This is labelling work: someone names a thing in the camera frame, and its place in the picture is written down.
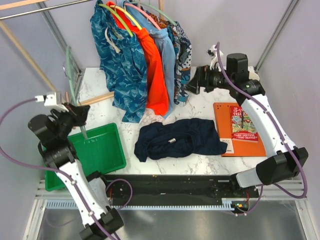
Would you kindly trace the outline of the navy blue shorts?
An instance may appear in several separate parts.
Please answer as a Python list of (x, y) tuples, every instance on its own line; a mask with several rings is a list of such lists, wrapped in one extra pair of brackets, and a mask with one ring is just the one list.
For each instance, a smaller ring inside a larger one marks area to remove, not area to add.
[(142, 163), (147, 158), (184, 158), (191, 154), (217, 156), (226, 153), (213, 120), (190, 118), (163, 124), (153, 122), (139, 131), (134, 154)]

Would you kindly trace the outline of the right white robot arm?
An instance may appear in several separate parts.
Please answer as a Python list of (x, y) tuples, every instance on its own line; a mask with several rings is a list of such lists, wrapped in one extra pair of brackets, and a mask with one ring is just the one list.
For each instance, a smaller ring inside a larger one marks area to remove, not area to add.
[(258, 75), (250, 70), (244, 53), (227, 55), (226, 67), (221, 66), (221, 51), (208, 50), (211, 63), (198, 67), (188, 84), (189, 91), (198, 93), (203, 87), (210, 93), (225, 89), (248, 114), (262, 140), (266, 159), (246, 171), (235, 174), (229, 191), (235, 197), (242, 196), (247, 187), (276, 185), (278, 182), (303, 174), (303, 165), (309, 154), (305, 147), (297, 147), (287, 136), (275, 117)]

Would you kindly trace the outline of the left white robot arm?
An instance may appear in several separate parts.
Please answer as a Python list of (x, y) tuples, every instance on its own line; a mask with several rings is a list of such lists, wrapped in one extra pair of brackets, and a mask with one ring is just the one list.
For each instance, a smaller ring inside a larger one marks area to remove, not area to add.
[(101, 176), (86, 177), (77, 151), (68, 139), (73, 127), (85, 125), (90, 106), (70, 103), (63, 106), (64, 111), (52, 109), (50, 115), (34, 116), (28, 122), (28, 128), (39, 139), (38, 150), (45, 169), (56, 173), (76, 203), (84, 226), (80, 237), (83, 240), (114, 240), (124, 222), (109, 204), (110, 185)]

